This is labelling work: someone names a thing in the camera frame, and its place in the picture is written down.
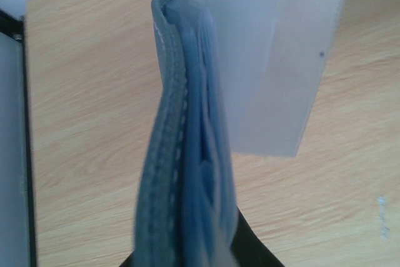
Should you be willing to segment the teal card holder wallet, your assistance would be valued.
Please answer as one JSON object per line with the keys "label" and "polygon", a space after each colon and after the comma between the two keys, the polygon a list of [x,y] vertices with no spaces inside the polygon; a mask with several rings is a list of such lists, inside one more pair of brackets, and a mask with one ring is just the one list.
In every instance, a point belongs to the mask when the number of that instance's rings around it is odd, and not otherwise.
{"label": "teal card holder wallet", "polygon": [[152,0],[163,84],[135,266],[239,266],[231,155],[296,155],[344,2]]}

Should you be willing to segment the black corner frame post left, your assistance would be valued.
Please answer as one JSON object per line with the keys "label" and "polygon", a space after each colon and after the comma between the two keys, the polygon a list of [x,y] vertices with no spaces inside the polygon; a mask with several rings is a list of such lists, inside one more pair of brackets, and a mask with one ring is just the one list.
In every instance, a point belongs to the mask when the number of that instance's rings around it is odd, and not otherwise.
{"label": "black corner frame post left", "polygon": [[1,266],[37,266],[24,18],[1,11]]}

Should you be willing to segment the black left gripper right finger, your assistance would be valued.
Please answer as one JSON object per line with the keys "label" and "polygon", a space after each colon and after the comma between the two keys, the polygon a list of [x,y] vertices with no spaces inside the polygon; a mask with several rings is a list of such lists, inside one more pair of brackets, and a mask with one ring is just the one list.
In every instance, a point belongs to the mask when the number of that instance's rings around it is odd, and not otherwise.
{"label": "black left gripper right finger", "polygon": [[240,267],[284,267],[256,236],[240,210],[231,252]]}

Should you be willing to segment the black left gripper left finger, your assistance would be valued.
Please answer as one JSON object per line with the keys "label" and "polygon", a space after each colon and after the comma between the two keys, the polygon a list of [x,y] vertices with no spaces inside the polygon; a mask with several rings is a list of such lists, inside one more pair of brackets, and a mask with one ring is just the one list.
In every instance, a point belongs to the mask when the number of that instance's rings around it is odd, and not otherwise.
{"label": "black left gripper left finger", "polygon": [[120,264],[120,267],[135,267],[135,264],[134,264],[134,254],[135,254],[135,251],[133,251],[133,252]]}

